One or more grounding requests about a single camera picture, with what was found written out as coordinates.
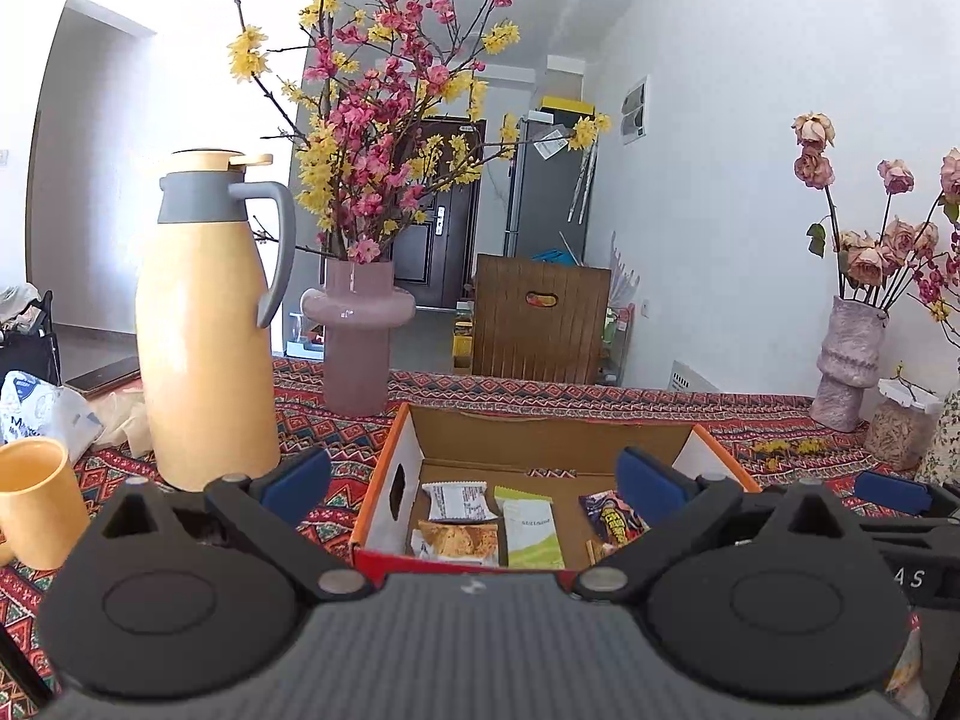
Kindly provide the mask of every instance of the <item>refrigerator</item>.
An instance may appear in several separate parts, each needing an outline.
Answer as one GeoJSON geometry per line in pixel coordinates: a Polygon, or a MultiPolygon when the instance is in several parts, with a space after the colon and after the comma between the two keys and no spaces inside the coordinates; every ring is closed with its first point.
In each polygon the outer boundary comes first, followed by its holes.
{"type": "MultiPolygon", "coordinates": [[[[556,117],[555,121],[556,124],[544,124],[522,119],[520,141],[547,138],[557,129],[563,132],[564,122],[560,121],[560,117],[556,117]]],[[[566,250],[569,247],[574,257],[583,261],[587,243],[589,192],[584,197],[584,189],[581,188],[574,203],[574,191],[587,151],[572,151],[562,142],[557,142],[556,146],[562,147],[548,158],[544,158],[534,143],[517,147],[517,157],[511,170],[504,236],[503,253],[507,257],[533,257],[546,250],[566,250]]]]}

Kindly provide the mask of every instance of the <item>gray ribbed surface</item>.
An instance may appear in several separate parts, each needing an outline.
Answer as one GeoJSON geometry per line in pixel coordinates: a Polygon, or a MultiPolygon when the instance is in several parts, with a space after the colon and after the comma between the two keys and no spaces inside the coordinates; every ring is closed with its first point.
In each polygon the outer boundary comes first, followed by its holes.
{"type": "Polygon", "coordinates": [[[41,717],[904,720],[906,715],[880,695],[781,709],[713,693],[660,661],[625,611],[573,600],[549,576],[397,575],[373,598],[320,608],[280,661],[233,690],[136,709],[70,694],[41,717]]]}

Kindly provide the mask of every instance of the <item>wooden chair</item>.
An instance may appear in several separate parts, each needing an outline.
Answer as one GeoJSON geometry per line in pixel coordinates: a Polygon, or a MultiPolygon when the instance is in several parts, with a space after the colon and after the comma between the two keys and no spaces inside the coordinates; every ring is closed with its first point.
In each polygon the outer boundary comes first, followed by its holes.
{"type": "Polygon", "coordinates": [[[477,257],[478,376],[596,382],[611,273],[517,257],[477,257]]]}

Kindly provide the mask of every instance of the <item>patterned tablecloth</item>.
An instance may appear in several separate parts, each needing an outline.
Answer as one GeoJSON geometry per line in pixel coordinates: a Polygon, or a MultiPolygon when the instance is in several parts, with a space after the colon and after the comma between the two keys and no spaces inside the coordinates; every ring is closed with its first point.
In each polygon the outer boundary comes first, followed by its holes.
{"type": "MultiPolygon", "coordinates": [[[[834,433],[808,416],[810,399],[793,395],[679,394],[651,389],[561,385],[512,379],[455,377],[395,371],[390,407],[362,420],[342,419],[323,408],[322,367],[277,359],[274,365],[277,424],[284,453],[324,445],[333,457],[328,497],[301,524],[301,533],[344,555],[350,530],[386,440],[397,404],[476,410],[501,415],[553,415],[623,421],[697,421],[726,446],[760,485],[789,483],[800,475],[823,479],[861,514],[877,507],[851,497],[853,477],[878,464],[863,451],[863,430],[834,433]]],[[[210,442],[216,436],[209,437],[210,442]]],[[[147,457],[135,460],[126,447],[85,455],[75,466],[90,512],[97,512],[128,476],[157,478],[147,457]]],[[[34,617],[54,571],[19,563],[0,569],[0,616],[41,675],[50,667],[37,643],[34,617]]],[[[0,671],[0,720],[28,717],[32,705],[0,671]]]]}

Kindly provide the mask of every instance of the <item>yellow mug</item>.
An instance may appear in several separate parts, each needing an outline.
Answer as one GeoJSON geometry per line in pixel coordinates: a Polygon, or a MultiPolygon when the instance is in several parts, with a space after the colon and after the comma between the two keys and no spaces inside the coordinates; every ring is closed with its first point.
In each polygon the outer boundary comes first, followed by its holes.
{"type": "Polygon", "coordinates": [[[0,562],[59,568],[89,522],[64,445],[45,437],[0,445],[0,562]]]}

